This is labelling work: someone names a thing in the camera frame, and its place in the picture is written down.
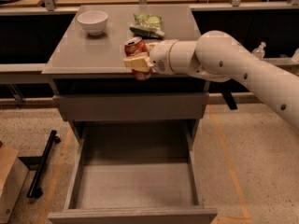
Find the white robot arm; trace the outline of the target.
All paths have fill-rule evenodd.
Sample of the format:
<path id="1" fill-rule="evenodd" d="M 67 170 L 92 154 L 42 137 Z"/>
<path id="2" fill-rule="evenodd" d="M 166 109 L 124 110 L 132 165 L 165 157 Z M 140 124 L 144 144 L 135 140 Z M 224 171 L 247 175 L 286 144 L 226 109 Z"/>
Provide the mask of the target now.
<path id="1" fill-rule="evenodd" d="M 125 43 L 124 65 L 137 72 L 185 74 L 214 82 L 233 79 L 299 129 L 299 76 L 259 59 L 232 36 L 210 31 L 196 41 Z"/>

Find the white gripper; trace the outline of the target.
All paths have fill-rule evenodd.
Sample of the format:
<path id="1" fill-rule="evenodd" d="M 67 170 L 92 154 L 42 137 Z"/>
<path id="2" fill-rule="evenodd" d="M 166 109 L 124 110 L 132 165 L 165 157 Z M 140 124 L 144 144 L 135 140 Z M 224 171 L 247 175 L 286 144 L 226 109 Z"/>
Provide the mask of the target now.
<path id="1" fill-rule="evenodd" d="M 173 75 L 174 71 L 170 64 L 171 48 L 177 43 L 176 39 L 162 42 L 146 43 L 147 52 L 141 52 L 135 56 L 123 59 L 124 65 L 139 72 L 148 72 L 152 67 L 159 74 Z"/>

